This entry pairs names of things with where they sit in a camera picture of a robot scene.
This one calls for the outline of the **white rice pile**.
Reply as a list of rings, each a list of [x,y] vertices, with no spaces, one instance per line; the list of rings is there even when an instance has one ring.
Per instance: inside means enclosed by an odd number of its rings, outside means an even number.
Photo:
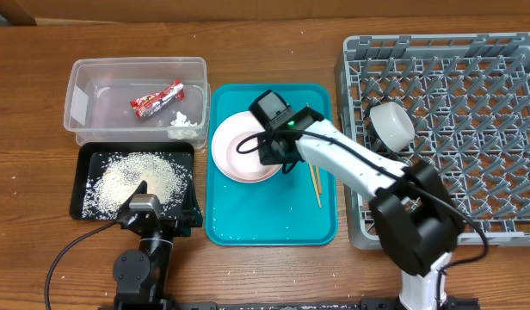
[[[156,195],[166,217],[180,205],[192,181],[192,172],[182,164],[188,156],[173,152],[96,152],[89,161],[83,182],[83,220],[112,220],[121,205],[146,182]]]

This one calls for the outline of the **pink plate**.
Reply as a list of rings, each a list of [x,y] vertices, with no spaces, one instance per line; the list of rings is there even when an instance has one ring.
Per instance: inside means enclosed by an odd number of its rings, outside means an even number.
[[[263,131],[262,125],[249,111],[234,114],[223,121],[216,129],[211,144],[213,161],[218,169],[241,183],[258,183],[276,174],[281,165],[261,164],[258,151],[248,154],[237,151],[243,139]]]

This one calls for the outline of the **wooden chopstick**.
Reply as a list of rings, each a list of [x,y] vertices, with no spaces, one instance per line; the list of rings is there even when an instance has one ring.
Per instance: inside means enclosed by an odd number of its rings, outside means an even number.
[[[319,191],[319,187],[318,187],[318,179],[317,179],[316,171],[315,171],[313,165],[308,164],[308,167],[309,167],[309,171],[310,171],[310,174],[311,174],[311,181],[312,181],[312,184],[313,184],[315,196],[317,198],[317,204],[318,204],[319,208],[322,208],[322,202],[321,202],[321,199],[320,199],[320,191]]]
[[[319,187],[319,191],[320,191],[320,195],[322,194],[322,183],[321,183],[321,180],[320,180],[320,170],[315,166],[314,166],[314,169],[316,171],[316,174],[317,174],[317,179],[318,179],[318,187]]]

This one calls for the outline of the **white tissue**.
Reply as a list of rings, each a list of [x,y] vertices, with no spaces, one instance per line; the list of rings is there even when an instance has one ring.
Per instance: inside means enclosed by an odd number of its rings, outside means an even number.
[[[197,123],[191,122],[186,115],[180,111],[176,112],[176,118],[170,123],[168,137],[173,140],[191,140],[198,136],[193,129]]]

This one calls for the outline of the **red snack wrapper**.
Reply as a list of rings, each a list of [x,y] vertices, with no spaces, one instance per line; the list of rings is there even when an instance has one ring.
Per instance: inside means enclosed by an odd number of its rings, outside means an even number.
[[[184,84],[176,80],[160,92],[131,100],[130,105],[138,118],[150,117],[169,102],[182,101],[184,97]]]

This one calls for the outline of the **grey small bowl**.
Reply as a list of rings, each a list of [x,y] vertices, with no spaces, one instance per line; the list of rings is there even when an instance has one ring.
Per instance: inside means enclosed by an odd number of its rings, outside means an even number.
[[[415,137],[414,125],[406,110],[396,102],[386,102],[370,109],[375,133],[392,152],[402,151]]]

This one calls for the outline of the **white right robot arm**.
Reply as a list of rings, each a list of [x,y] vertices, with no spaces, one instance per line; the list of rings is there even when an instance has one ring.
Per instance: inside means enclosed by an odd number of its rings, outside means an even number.
[[[403,274],[399,305],[443,308],[448,301],[444,267],[464,223],[436,169],[423,161],[408,166],[378,155],[311,108],[250,112],[264,128],[258,138],[263,164],[316,165],[367,202],[381,247]]]

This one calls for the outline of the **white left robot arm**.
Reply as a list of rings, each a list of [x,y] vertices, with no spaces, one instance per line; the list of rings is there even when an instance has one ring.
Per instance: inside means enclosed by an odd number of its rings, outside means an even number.
[[[163,205],[156,195],[147,192],[145,181],[120,207],[120,228],[139,235],[140,241],[137,250],[124,251],[114,261],[113,310],[178,308],[164,288],[174,239],[189,237],[193,228],[203,225],[192,183],[171,211],[172,215],[161,217]]]

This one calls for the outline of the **grey dishwasher rack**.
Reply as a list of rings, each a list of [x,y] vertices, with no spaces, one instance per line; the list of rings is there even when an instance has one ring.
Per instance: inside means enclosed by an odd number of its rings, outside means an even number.
[[[530,33],[350,36],[334,71],[349,138],[429,162],[491,244],[530,246]],[[415,128],[400,152],[369,130],[369,109],[385,102]]]

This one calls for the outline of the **black plastic tray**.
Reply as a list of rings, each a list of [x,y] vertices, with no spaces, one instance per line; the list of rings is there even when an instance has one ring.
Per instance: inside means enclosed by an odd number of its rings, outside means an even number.
[[[70,215],[74,220],[112,220],[117,216],[115,211],[98,211],[89,207],[84,200],[90,197],[89,190],[96,185],[97,178],[105,173],[105,164],[111,164],[113,157],[125,158],[135,153],[163,156],[174,166],[187,171],[182,173],[182,180],[188,181],[191,195],[195,200],[194,181],[194,148],[188,142],[90,142],[83,145],[78,153],[77,170],[72,190]]]

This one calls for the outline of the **teal plastic tray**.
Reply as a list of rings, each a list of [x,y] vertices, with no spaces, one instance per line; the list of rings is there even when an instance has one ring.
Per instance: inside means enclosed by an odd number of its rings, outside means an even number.
[[[248,110],[266,90],[278,93],[296,110],[310,106],[331,117],[330,95],[319,84],[225,84],[211,99],[210,132],[228,117]],[[320,179],[322,193],[316,195],[305,163],[286,175],[276,172],[259,183],[240,183],[208,162],[208,238],[223,246],[328,244],[338,228],[336,180],[325,170]]]

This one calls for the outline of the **clear plastic bin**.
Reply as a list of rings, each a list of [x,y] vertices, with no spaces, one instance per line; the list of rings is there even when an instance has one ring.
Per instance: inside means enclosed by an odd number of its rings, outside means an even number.
[[[130,101],[164,90],[176,80],[184,99],[169,102],[150,117],[138,118]],[[65,96],[64,127],[82,146],[89,142],[186,141],[206,145],[211,90],[201,57],[80,59],[74,63]],[[194,139],[170,139],[170,123],[180,111],[198,132]]]

